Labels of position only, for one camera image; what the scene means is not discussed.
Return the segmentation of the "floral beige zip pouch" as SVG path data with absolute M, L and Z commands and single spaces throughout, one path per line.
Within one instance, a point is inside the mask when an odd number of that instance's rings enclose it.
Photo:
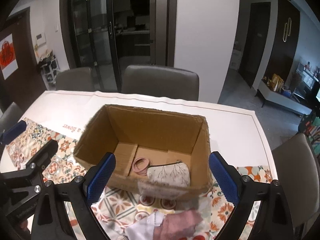
M 189 187 L 190 172 L 188 166 L 177 161 L 165 165 L 152 165 L 147 169 L 149 181 L 174 187 Z

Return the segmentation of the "grey chair far left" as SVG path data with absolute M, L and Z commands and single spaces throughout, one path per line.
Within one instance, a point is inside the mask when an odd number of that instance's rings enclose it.
M 16 124 L 23 115 L 23 111 L 16 103 L 12 103 L 0 118 L 0 133 L 7 131 Z

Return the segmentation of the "patterned tile tablecloth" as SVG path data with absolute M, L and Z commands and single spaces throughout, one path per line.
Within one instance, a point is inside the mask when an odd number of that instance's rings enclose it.
M 44 171 L 55 183 L 66 183 L 85 169 L 73 158 L 73 150 L 86 124 L 103 105 L 153 108 L 204 116 L 209 127 L 210 149 L 255 181 L 277 179 L 270 146 L 254 111 L 214 103 L 157 98 L 138 94 L 46 91 L 22 115 L 27 130 L 6 147 L 1 171 L 25 167 L 27 161 L 50 139 L 59 143 L 57 154 Z M 124 239 L 125 229 L 155 211 L 163 214 L 197 209 L 202 222 L 193 239 L 214 239 L 232 211 L 216 182 L 190 201 L 155 199 L 117 188 L 104 189 L 92 205 L 97 219 L 111 239 Z

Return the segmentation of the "white zigzag edge cloth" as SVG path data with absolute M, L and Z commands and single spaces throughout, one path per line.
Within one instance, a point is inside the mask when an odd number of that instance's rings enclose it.
M 125 235 L 127 239 L 137 239 L 137 240 L 150 240 L 153 239 L 154 229 L 159 227 L 165 214 L 156 211 L 150 214 L 148 217 L 145 217 L 138 222 L 128 226 L 125 229 Z

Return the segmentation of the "grey chair right side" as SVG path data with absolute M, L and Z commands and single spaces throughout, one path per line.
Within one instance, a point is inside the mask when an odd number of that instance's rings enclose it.
M 296 228 L 319 210 L 318 160 L 303 133 L 272 150 L 272 155 Z

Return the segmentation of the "brown cardboard box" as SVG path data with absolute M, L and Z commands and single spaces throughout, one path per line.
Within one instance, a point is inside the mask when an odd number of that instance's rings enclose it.
M 204 116 L 156 109 L 104 105 L 95 113 L 74 149 L 85 169 L 113 153 L 116 167 L 110 187 L 163 199 L 192 199 L 212 183 L 208 167 L 209 129 Z M 136 174 L 133 163 L 146 158 L 151 168 L 182 162 L 188 167 L 189 185 L 171 186 Z

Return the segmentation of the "red white door poster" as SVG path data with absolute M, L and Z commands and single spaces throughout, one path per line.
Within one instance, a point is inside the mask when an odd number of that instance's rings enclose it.
M 18 70 L 12 34 L 1 40 L 0 62 L 1 71 L 5 80 Z

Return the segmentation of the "dusty pink fuzzy cloth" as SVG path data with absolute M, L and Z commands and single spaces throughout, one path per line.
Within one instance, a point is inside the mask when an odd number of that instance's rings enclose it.
M 160 226 L 153 231 L 153 239 L 181 239 L 192 237 L 202 217 L 197 210 L 167 214 Z

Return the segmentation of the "white shelf cart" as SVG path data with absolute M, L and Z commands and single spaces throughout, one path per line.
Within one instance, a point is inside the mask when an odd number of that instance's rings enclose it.
M 53 51 L 50 50 L 42 55 L 37 66 L 47 90 L 56 90 L 56 77 L 60 72 L 60 67 Z

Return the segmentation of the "grey chair left back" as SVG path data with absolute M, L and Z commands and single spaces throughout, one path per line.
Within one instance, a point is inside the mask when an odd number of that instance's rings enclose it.
M 60 72 L 56 76 L 56 90 L 94 92 L 91 68 L 81 67 Z

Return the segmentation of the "white low tv cabinet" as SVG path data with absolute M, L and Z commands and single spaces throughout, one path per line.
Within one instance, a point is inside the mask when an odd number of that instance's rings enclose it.
M 311 109 L 309 107 L 299 103 L 297 100 L 288 98 L 282 94 L 270 90 L 263 80 L 255 81 L 253 87 L 257 91 L 256 96 L 261 96 L 263 99 L 262 107 L 265 105 L 275 105 L 300 115 L 308 115 L 311 113 Z

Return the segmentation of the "grey chair behind table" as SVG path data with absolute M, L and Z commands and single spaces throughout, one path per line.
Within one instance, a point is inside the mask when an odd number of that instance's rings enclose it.
M 130 65 L 121 86 L 124 94 L 197 101 L 200 79 L 195 72 L 165 66 Z

